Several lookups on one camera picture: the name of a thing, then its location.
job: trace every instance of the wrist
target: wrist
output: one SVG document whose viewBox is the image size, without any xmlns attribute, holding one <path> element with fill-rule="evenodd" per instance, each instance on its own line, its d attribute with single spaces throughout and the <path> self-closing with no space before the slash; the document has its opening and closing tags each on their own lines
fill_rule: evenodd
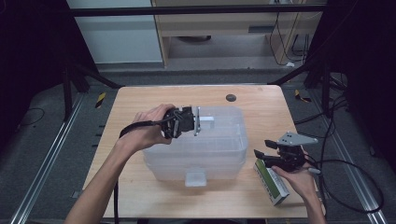
<svg viewBox="0 0 396 224">
<path fill-rule="evenodd" d="M 139 146 L 134 141 L 129 141 L 129 139 L 120 138 L 117 140 L 113 151 L 119 155 L 119 158 L 123 161 L 128 161 L 132 155 L 139 150 Z"/>
<path fill-rule="evenodd" d="M 303 198 L 304 203 L 309 203 L 309 204 L 320 204 L 320 200 L 318 198 L 318 195 L 316 194 L 316 192 L 312 192 L 312 193 L 307 193 L 305 195 L 301 196 Z"/>
</svg>

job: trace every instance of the black cable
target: black cable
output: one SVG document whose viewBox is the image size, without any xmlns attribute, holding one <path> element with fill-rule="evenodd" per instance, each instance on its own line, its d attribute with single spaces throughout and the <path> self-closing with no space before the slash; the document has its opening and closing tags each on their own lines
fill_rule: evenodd
<svg viewBox="0 0 396 224">
<path fill-rule="evenodd" d="M 28 111 L 30 111 L 30 110 L 40 110 L 42 112 L 40 118 L 38 118 L 35 121 L 30 122 L 30 123 L 22 123 L 21 126 L 28 126 L 28 125 L 35 124 L 35 123 L 39 122 L 40 120 L 42 120 L 44 118 L 44 115 L 46 114 L 46 111 L 44 111 L 44 109 L 42 109 L 42 108 L 30 108 L 30 109 L 28 109 Z"/>
<path fill-rule="evenodd" d="M 6 0 L 3 0 L 3 9 L 0 11 L 0 15 L 2 15 L 3 13 L 5 13 L 6 12 L 6 10 L 7 10 L 7 2 L 6 2 Z"/>
<path fill-rule="evenodd" d="M 284 42 L 283 42 L 282 35 L 280 34 L 280 30 L 279 30 L 279 12 L 277 12 L 277 13 L 276 13 L 276 21 L 275 21 L 275 24 L 274 24 L 274 29 L 273 29 L 273 31 L 271 32 L 270 38 L 269 38 L 270 48 L 271 48 L 271 51 L 273 52 L 273 55 L 274 55 L 274 58 L 275 58 L 276 63 L 277 63 L 278 65 L 286 65 L 285 63 L 280 63 L 280 62 L 277 61 L 276 56 L 275 56 L 274 49 L 273 49 L 273 47 L 272 47 L 272 36 L 273 36 L 273 33 L 274 33 L 274 31 L 275 31 L 276 29 L 277 29 L 277 32 L 278 32 L 278 34 L 279 34 L 279 39 L 280 39 L 280 42 L 282 43 L 282 48 L 283 48 L 283 52 L 284 52 L 285 56 L 290 60 L 291 63 L 299 62 L 300 60 L 293 60 L 293 59 L 291 59 L 291 58 L 288 56 L 288 53 L 286 52 L 286 47 L 285 47 L 285 44 L 284 44 Z"/>
<path fill-rule="evenodd" d="M 122 129 L 122 131 L 120 132 L 119 138 L 122 138 L 125 134 L 129 133 L 130 131 L 132 131 L 136 128 L 160 125 L 160 124 L 165 123 L 171 119 L 181 120 L 181 119 L 183 119 L 183 117 L 180 114 L 181 114 L 180 111 L 174 110 L 173 116 L 169 116 L 166 119 L 157 120 L 157 121 L 146 120 L 146 121 L 132 123 Z M 113 203 L 114 203 L 114 223 L 119 224 L 120 218 L 119 218 L 119 181 L 118 180 L 116 182 L 116 185 L 114 186 Z"/>
<path fill-rule="evenodd" d="M 326 197 L 325 197 L 325 194 L 324 194 L 324 190 L 326 190 L 326 192 L 327 192 L 337 203 L 343 205 L 344 207 L 346 207 L 346 208 L 348 208 L 348 209 L 350 209 L 350 210 L 352 210 L 352 211 L 355 211 L 355 212 L 358 212 L 358 213 L 363 213 L 363 214 L 375 213 L 375 212 L 378 212 L 379 210 L 382 209 L 382 207 L 384 206 L 384 201 L 385 201 L 385 200 L 384 200 L 384 194 L 383 194 L 381 188 L 376 184 L 375 180 L 374 180 L 366 171 L 364 171 L 361 167 L 359 167 L 359 166 L 357 166 L 357 165 L 355 165 L 355 164 L 353 164 L 353 163 L 351 163 L 351 162 L 349 162 L 349 161 L 342 161 L 342 160 L 324 160 L 324 149 L 325 149 L 325 146 L 326 146 L 326 140 L 327 140 L 327 138 L 329 137 L 330 130 L 332 129 L 332 125 L 334 124 L 334 120 L 333 120 L 334 111 L 335 111 L 335 109 L 337 108 L 338 105 L 343 106 L 342 103 L 346 101 L 346 100 L 344 99 L 344 100 L 342 100 L 341 102 L 336 103 L 336 102 L 337 102 L 339 99 L 341 99 L 342 97 L 343 97 L 343 95 L 341 95 L 340 97 L 337 97 L 337 98 L 333 101 L 333 104 L 332 104 L 332 107 L 331 107 L 329 128 L 328 128 L 327 131 L 326 131 L 325 138 L 324 138 L 323 144 L 322 144 L 322 146 L 321 146 L 320 160 L 319 160 L 318 162 L 316 162 L 316 165 L 315 165 L 315 167 L 321 171 L 320 175 L 318 176 L 319 193 L 320 193 L 320 196 L 321 196 L 321 199 L 322 199 L 322 202 L 323 202 L 323 205 L 325 206 L 325 208 L 326 208 L 326 206 L 327 206 L 327 202 L 326 202 Z M 326 185 L 326 181 L 325 181 L 324 175 L 323 175 L 323 173 L 322 173 L 322 170 L 323 170 L 323 163 L 324 163 L 324 162 L 341 162 L 341 163 L 345 163 L 345 164 L 347 164 L 347 165 L 351 165 L 351 166 L 355 167 L 356 169 L 358 169 L 359 171 L 361 171 L 362 174 L 364 174 L 368 179 L 370 179 L 370 181 L 373 183 L 373 185 L 375 186 L 375 188 L 376 188 L 376 190 L 377 190 L 377 192 L 378 192 L 378 195 L 379 195 L 379 197 L 380 197 L 380 203 L 379 203 L 378 207 L 375 208 L 375 209 L 372 209 L 372 210 L 362 210 L 362 209 L 353 207 L 353 206 L 351 206 L 351 205 L 348 205 L 347 203 L 344 203 L 342 200 L 338 199 L 332 192 L 329 191 L 329 188 L 328 188 L 328 186 Z"/>
<path fill-rule="evenodd" d="M 364 175 L 372 182 L 372 184 L 374 185 L 375 189 L 376 189 L 377 192 L 378 192 L 378 195 L 379 195 L 379 198 L 380 198 L 380 203 L 379 203 L 379 205 L 378 205 L 377 208 L 372 209 L 372 210 L 359 209 L 359 208 L 353 207 L 353 206 L 351 206 L 351 205 L 348 205 L 347 203 L 344 203 L 343 201 L 341 201 L 340 199 L 338 199 L 331 191 L 329 191 L 329 188 L 328 188 L 328 186 L 326 185 L 325 179 L 324 179 L 324 177 L 322 177 L 321 180 L 320 180 L 320 181 L 322 182 L 322 183 L 321 183 L 321 186 L 323 186 L 323 187 L 326 189 L 327 193 L 332 197 L 332 199 L 334 199 L 336 202 L 340 203 L 340 204 L 343 205 L 344 207 L 346 207 L 346 208 L 348 208 L 348 209 L 350 209 L 350 210 L 353 210 L 353 211 L 355 211 L 355 212 L 362 213 L 362 214 L 375 213 L 375 212 L 378 212 L 379 210 L 381 210 L 381 209 L 383 208 L 384 203 L 385 203 L 384 193 L 382 192 L 381 188 L 376 184 L 375 180 L 374 180 L 366 171 L 364 171 L 361 167 L 359 167 L 359 166 L 356 165 L 356 164 L 353 164 L 352 162 L 349 162 L 349 161 L 342 161 L 342 160 L 324 160 L 324 161 L 321 161 L 320 163 L 324 163 L 324 162 L 341 162 L 341 163 L 344 163 L 344 164 L 353 166 L 354 168 L 358 169 L 358 170 L 359 170 L 362 174 L 364 174 Z"/>
</svg>

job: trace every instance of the black pole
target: black pole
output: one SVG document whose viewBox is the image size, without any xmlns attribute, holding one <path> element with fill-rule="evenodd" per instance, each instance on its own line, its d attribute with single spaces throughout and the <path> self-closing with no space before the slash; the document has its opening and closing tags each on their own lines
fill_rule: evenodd
<svg viewBox="0 0 396 224">
<path fill-rule="evenodd" d="M 113 7 L 113 8 L 71 8 L 70 10 L 50 10 L 45 13 L 68 14 L 73 17 L 99 16 L 143 16 L 175 14 L 219 14 L 219 13 L 263 13 L 263 12 L 315 12 L 343 7 L 326 4 L 289 5 L 231 5 L 194 7 Z"/>
</svg>

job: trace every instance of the white cabinet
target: white cabinet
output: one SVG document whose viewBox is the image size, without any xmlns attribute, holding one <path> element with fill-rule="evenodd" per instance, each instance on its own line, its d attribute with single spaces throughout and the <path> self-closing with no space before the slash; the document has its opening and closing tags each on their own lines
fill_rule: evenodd
<svg viewBox="0 0 396 224">
<path fill-rule="evenodd" d="M 70 8 L 151 7 L 149 0 L 67 0 Z M 76 17 L 97 64 L 161 63 L 153 16 Z"/>
</svg>

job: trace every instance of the wooden table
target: wooden table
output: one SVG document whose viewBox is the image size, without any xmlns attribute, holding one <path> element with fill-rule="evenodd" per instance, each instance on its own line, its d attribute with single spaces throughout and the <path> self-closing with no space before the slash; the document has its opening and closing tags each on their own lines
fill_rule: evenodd
<svg viewBox="0 0 396 224">
<path fill-rule="evenodd" d="M 228 102 L 227 94 L 236 101 Z M 159 104 L 235 105 L 242 109 L 247 128 L 247 161 L 233 180 L 208 180 L 202 188 L 186 188 L 184 181 L 158 181 L 146 166 L 143 152 L 132 156 L 120 176 L 120 217 L 176 218 L 271 218 L 306 217 L 303 200 L 290 187 L 290 196 L 272 206 L 257 173 L 253 149 L 270 154 L 264 140 L 276 140 L 286 131 L 295 132 L 291 115 L 278 86 L 161 86 L 125 87 L 119 90 L 102 139 L 94 156 L 85 186 L 104 162 L 117 141 L 120 130 L 130 124 L 139 111 Z M 113 201 L 105 217 L 113 217 Z"/>
</svg>

